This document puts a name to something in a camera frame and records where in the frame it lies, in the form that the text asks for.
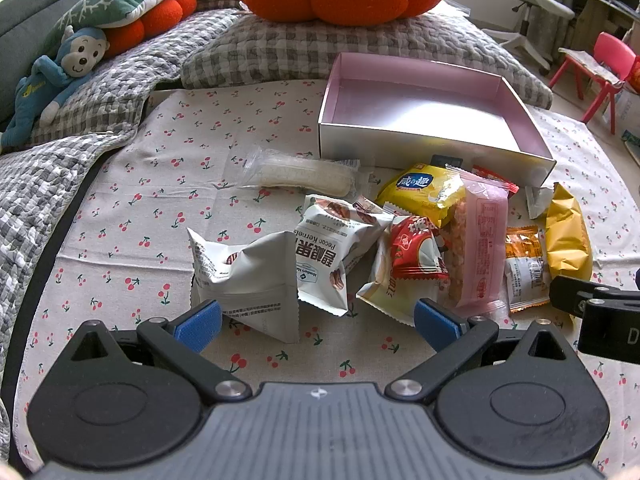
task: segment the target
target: monkey ear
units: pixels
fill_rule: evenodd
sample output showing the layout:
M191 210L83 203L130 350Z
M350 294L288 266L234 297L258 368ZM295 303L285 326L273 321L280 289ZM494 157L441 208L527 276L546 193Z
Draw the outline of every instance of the monkey ear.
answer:
M71 25L67 25L65 27L65 31L62 34L62 42L64 43L66 40L71 38L74 34L74 28Z

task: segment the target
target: metal screw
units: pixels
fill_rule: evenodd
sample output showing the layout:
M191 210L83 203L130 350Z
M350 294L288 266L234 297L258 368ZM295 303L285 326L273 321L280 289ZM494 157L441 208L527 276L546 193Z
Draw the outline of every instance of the metal screw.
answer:
M391 391L401 397L413 397L422 390L422 385L413 379L398 379L391 383Z
M227 399L239 397L244 394L245 390L246 386L240 381L222 381L221 383L216 384L216 393L220 397L225 397Z

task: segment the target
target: blue gripper pad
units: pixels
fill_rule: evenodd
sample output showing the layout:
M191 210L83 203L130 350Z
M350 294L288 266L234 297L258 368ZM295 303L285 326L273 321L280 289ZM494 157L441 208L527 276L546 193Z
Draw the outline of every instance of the blue gripper pad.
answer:
M222 309L217 301L211 301L199 312L176 326L174 338L200 353L213 341L222 328Z
M426 300L418 300L414 307L414 323L418 334L439 352L462 336L460 325L447 318Z

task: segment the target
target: pink snack package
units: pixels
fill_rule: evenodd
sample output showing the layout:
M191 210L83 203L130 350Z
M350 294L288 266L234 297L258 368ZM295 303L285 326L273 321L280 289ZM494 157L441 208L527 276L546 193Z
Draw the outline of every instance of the pink snack package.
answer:
M504 273L507 231L505 182L489 180L455 169L465 185L465 197L456 204L451 222L451 284L449 296L457 313L482 314L498 300Z

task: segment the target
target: red snack package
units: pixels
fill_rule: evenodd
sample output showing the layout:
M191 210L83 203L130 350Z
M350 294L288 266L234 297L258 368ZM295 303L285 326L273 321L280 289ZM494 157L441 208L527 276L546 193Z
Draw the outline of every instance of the red snack package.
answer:
M439 280L449 276L436 243L438 230L427 217L399 216L391 227L391 276Z
M497 180L498 182L504 182L508 186L507 191L509 191L509 198L515 195L520 189L513 182L509 182L508 180L501 177L497 173L491 170L488 170L487 168L483 168L482 166L474 165L473 168L471 169L471 173L477 176L481 176L482 178L486 178L487 180Z

